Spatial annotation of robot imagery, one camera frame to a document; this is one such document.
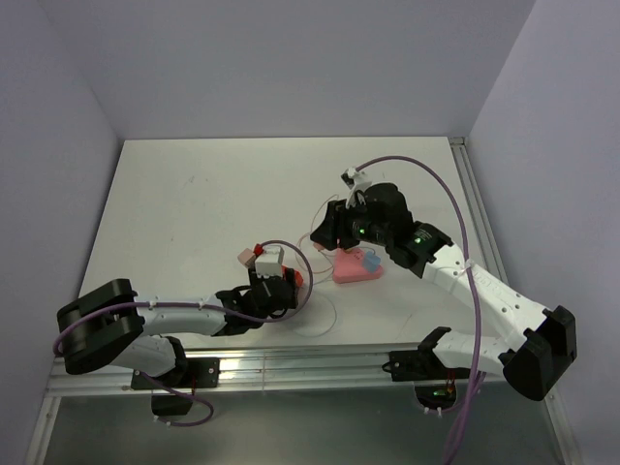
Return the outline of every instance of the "red object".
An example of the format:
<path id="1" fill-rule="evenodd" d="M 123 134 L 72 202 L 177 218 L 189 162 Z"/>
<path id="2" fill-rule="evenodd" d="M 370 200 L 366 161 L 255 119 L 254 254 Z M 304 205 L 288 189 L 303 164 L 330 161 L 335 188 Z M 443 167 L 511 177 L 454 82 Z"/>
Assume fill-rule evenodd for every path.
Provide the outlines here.
<path id="1" fill-rule="evenodd" d="M 287 270 L 287 267 L 282 265 L 282 274 L 284 274 L 286 270 Z M 296 269 L 294 269 L 294 283 L 298 288 L 300 288 L 303 285 L 303 276 L 301 276 L 301 273 L 297 271 Z"/>

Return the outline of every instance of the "cable clip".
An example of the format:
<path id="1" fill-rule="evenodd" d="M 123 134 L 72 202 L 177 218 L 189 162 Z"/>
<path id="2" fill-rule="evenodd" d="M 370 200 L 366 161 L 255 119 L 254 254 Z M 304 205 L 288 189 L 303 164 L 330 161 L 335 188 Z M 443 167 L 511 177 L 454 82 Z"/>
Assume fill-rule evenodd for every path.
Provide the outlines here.
<path id="1" fill-rule="evenodd" d="M 157 300 L 159 300 L 159 297 L 155 295 L 155 298 L 153 300 L 149 300 L 148 301 L 148 309 L 149 310 L 153 310 L 153 308 L 155 308 L 157 306 Z"/>
<path id="2" fill-rule="evenodd" d="M 458 271 L 457 277 L 460 278 L 463 274 L 467 272 L 469 268 L 472 268 L 475 264 L 476 263 L 472 259 L 467 259 L 467 261 L 463 265 L 463 268 L 460 271 Z"/>
<path id="3" fill-rule="evenodd" d="M 342 174 L 342 180 L 349 186 L 351 191 L 347 197 L 347 208 L 356 206 L 357 200 L 365 203 L 363 196 L 357 197 L 358 192 L 364 192 L 372 185 L 372 181 L 364 171 L 358 171 L 355 167 L 351 167 Z"/>

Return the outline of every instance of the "pink sponge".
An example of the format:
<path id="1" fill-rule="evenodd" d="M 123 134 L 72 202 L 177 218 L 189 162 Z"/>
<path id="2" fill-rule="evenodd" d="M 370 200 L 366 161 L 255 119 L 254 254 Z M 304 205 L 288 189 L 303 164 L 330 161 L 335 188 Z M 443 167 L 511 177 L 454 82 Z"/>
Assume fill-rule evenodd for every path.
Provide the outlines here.
<path id="1" fill-rule="evenodd" d="M 336 251 L 336 261 L 333 265 L 333 280 L 338 284 L 354 283 L 378 279 L 384 274 L 382 266 L 370 273 L 363 266 L 364 252 L 361 249 L 351 249 L 345 252 L 342 249 Z"/>

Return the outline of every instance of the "gray wall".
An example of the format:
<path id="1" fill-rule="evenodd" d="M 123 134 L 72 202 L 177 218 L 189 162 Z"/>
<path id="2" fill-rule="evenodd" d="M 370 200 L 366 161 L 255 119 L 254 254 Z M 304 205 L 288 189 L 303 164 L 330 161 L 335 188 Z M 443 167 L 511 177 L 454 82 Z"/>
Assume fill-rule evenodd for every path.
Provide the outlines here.
<path id="1" fill-rule="evenodd" d="M 534 0 L 40 0 L 125 139 L 469 134 Z"/>
<path id="2" fill-rule="evenodd" d="M 471 134 L 511 282 L 576 313 L 560 384 L 588 464 L 618 462 L 620 3 L 539 0 Z"/>
<path id="3" fill-rule="evenodd" d="M 0 450 L 20 463 L 118 141 L 34 0 L 0 2 Z"/>

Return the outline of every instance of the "purple cable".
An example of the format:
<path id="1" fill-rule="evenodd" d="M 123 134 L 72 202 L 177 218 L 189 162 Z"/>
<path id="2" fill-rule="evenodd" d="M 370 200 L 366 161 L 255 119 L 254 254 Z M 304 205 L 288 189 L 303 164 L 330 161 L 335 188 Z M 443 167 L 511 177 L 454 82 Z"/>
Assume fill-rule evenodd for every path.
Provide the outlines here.
<path id="1" fill-rule="evenodd" d="M 235 312 L 234 310 L 228 309 L 228 308 L 224 308 L 224 307 L 218 307 L 216 305 L 210 305 L 210 304 L 201 304 L 200 302 L 156 302 L 156 306 L 158 307 L 164 307 L 164 308 L 168 308 L 168 307 L 173 307 L 173 308 L 208 308 L 211 310 L 217 310 L 223 313 L 226 313 L 228 315 L 234 315 L 238 318 L 241 318 L 243 320 L 249 320 L 250 322 L 256 322 L 256 323 L 278 323 L 278 322 L 285 322 L 286 320 L 289 320 L 290 318 L 294 317 L 297 313 L 299 313 L 299 311 L 306 305 L 306 303 L 308 302 L 308 299 L 310 298 L 310 294 L 312 293 L 312 289 L 314 288 L 314 277 L 313 277 L 313 273 L 312 273 L 312 266 L 310 266 L 310 262 L 308 262 L 307 257 L 303 254 L 303 252 L 301 252 L 301 250 L 299 250 L 296 246 L 292 245 L 291 242 L 287 242 L 286 240 L 280 240 L 280 239 L 272 239 L 272 240 L 268 240 L 266 242 L 263 242 L 261 245 L 265 246 L 265 245 L 273 245 L 273 244 L 280 244 L 280 245 L 285 245 L 287 247 L 290 247 L 293 251 L 295 251 L 297 254 L 299 254 L 299 256 L 301 257 L 301 259 L 303 260 L 303 262 L 306 265 L 306 269 L 308 270 L 308 274 L 309 274 L 309 278 L 308 278 L 308 292 L 306 293 L 306 295 L 303 297 L 303 300 L 301 301 L 301 303 L 299 303 L 299 305 L 297 305 L 297 308 L 295 309 L 294 312 L 288 313 L 286 314 L 284 317 L 282 318 L 278 318 L 278 319 L 267 319 L 267 318 L 256 318 L 256 317 L 251 317 L 249 315 L 244 315 L 242 313 L 239 312 Z M 58 334 L 58 337 L 56 337 L 56 339 L 54 340 L 52 349 L 54 354 L 57 357 L 62 357 L 62 351 L 60 350 L 60 346 L 62 344 L 62 341 L 65 337 L 67 337 L 69 334 L 71 334 L 78 326 L 83 325 L 86 322 L 89 322 L 90 320 L 93 320 L 95 318 L 101 317 L 102 315 L 106 315 L 108 313 L 112 313 L 112 312 L 118 312 L 121 310 L 126 310 L 126 309 L 130 309 L 130 308 L 144 308 L 144 307 L 150 307 L 151 303 L 150 302 L 124 302 L 124 303 L 117 303 L 115 305 L 111 305 L 109 307 L 104 307 L 104 308 L 100 308 L 99 310 L 95 310 L 92 313 L 89 313 L 88 315 L 80 318 L 79 320 L 71 323 L 70 325 L 68 325 L 65 329 L 63 329 L 60 334 Z M 143 372 L 139 372 L 142 377 L 144 377 L 145 379 L 147 379 L 150 383 L 152 383 L 153 385 L 157 386 L 158 388 L 161 388 L 167 392 L 169 392 L 170 394 L 174 394 L 174 395 L 178 395 L 179 397 L 183 397 L 184 399 L 188 399 L 188 400 L 192 400 L 193 402 L 199 402 L 203 405 L 205 405 L 206 407 L 209 408 L 210 413 L 209 415 L 207 415 L 205 418 L 200 419 L 198 421 L 191 421 L 191 422 L 178 422 L 178 421 L 167 421 L 162 419 L 162 422 L 166 423 L 166 424 L 170 424 L 170 426 L 198 426 L 200 424 L 206 423 L 207 421 L 209 421 L 211 419 L 211 417 L 213 417 L 213 406 L 206 400 L 201 399 L 199 397 L 196 397 L 195 395 L 192 394 L 185 394 L 183 392 L 179 392 L 178 390 L 172 389 L 170 387 L 165 387 L 164 385 L 162 385 L 161 383 L 159 383 L 157 380 L 154 380 L 153 378 L 151 378 L 149 375 L 147 375 L 146 373 Z"/>
<path id="2" fill-rule="evenodd" d="M 428 172 L 431 176 L 435 178 L 437 182 L 444 188 L 446 194 L 448 194 L 449 201 L 452 203 L 452 207 L 454 208 L 454 212 L 456 213 L 456 218 L 458 220 L 458 226 L 461 230 L 461 236 L 463 240 L 463 257 L 465 262 L 469 260 L 469 240 L 467 237 L 467 230 L 465 228 L 465 221 L 463 220 L 463 214 L 461 213 L 461 209 L 458 207 L 458 203 L 452 194 L 450 187 L 448 184 L 437 174 L 433 169 L 427 166 L 425 163 L 416 160 L 410 157 L 403 157 L 400 155 L 387 155 L 386 157 L 375 158 L 374 160 L 370 160 L 369 162 L 363 163 L 359 165 L 356 169 L 358 171 L 362 171 L 364 168 L 375 165 L 376 163 L 386 162 L 389 160 L 399 160 L 403 162 L 413 163 L 414 165 L 419 166 L 426 172 Z M 481 300 L 478 295 L 478 290 L 476 289 L 476 283 L 474 281 L 474 274 L 472 273 L 472 268 L 467 267 L 467 281 L 469 283 L 469 287 L 472 290 L 472 298 L 474 300 L 474 314 L 476 317 L 475 322 L 475 336 L 474 336 L 474 356 L 472 357 L 472 367 L 469 373 L 469 384 L 467 386 L 467 392 L 465 393 L 465 398 L 463 399 L 463 408 L 459 413 L 459 417 L 456 419 L 454 424 L 452 425 L 452 429 L 450 430 L 450 434 L 448 435 L 448 439 L 454 436 L 454 443 L 449 447 L 449 442 L 447 441 L 447 449 L 444 452 L 444 464 L 450 465 L 458 448 L 460 447 L 463 437 L 465 435 L 465 423 L 467 422 L 467 417 L 469 416 L 470 404 L 472 402 L 472 397 L 474 396 L 475 387 L 476 387 L 476 377 L 478 376 L 478 363 L 480 359 L 480 351 L 481 351 L 481 338 L 482 338 L 482 314 L 481 314 Z"/>
<path id="3" fill-rule="evenodd" d="M 203 404 L 207 409 L 209 409 L 209 413 L 207 414 L 206 417 L 198 419 L 196 421 L 183 422 L 183 421 L 170 421 L 165 418 L 157 418 L 157 420 L 160 421 L 161 423 L 169 424 L 170 426 L 178 426 L 182 428 L 187 428 L 190 426 L 199 426 L 201 424 L 205 424 L 211 419 L 211 417 L 213 417 L 213 414 L 215 413 L 215 409 L 213 408 L 213 404 L 211 404 L 208 400 L 197 397 L 194 394 L 186 394 L 185 392 L 180 392 L 176 389 L 172 389 L 171 387 L 166 387 L 163 384 L 161 384 L 159 381 L 154 380 L 153 378 L 148 376 L 144 372 L 140 371 L 139 374 L 153 386 L 159 389 L 163 389 L 164 391 L 169 392 L 170 394 L 176 395 L 177 397 L 182 397 L 184 399 L 191 400 L 192 402 L 198 402 L 199 404 Z"/>

